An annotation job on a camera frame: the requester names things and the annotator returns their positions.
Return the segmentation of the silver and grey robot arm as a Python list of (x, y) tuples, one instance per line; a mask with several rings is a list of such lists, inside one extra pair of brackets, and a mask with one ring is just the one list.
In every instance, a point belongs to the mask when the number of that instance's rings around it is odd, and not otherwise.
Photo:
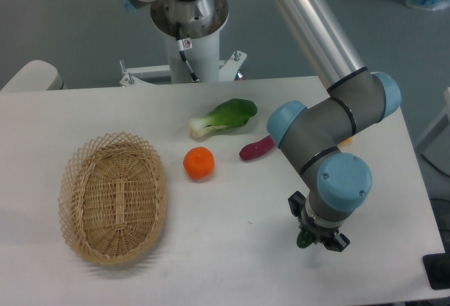
[[(266, 128), (309, 188), (307, 196), (294, 193), (288, 200), (300, 223), (297, 245), (321, 243), (340, 252), (349, 245), (340, 226), (365, 201), (372, 176), (361, 158), (338, 146), (395, 112), (401, 93), (389, 75), (367, 70), (324, 0), (274, 1), (328, 98), (311, 108), (288, 102), (273, 112)], [(150, 7), (165, 37), (173, 83), (217, 82), (224, 76), (218, 33), (229, 16), (226, 0), (121, 2), (129, 11)]]

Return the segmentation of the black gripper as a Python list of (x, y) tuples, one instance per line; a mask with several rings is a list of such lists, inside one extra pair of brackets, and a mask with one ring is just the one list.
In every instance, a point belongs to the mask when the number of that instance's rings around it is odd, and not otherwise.
[(341, 222), (327, 222), (311, 208), (309, 200), (299, 191), (288, 199), (290, 211), (299, 222), (299, 229), (306, 229), (315, 235), (313, 244), (321, 243), (327, 250), (342, 252), (350, 240), (340, 232)]

